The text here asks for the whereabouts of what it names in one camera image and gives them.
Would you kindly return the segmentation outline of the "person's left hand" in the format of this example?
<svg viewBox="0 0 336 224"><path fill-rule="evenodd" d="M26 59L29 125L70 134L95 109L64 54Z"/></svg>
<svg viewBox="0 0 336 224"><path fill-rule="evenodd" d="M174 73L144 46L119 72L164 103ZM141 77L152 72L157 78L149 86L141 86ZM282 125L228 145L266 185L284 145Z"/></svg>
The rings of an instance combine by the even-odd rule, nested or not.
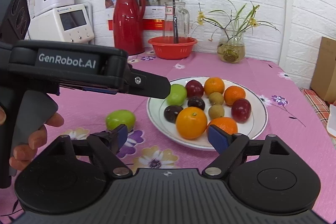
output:
<svg viewBox="0 0 336 224"><path fill-rule="evenodd" d="M6 113L1 108L1 125L6 121ZM60 127L64 124L64 119L59 113L55 113L46 125ZM42 125L40 129L33 132L28 139L28 144L18 145L13 150L13 156L9 159L9 164L13 169L24 170L34 159L40 147L47 143L47 129Z"/></svg>

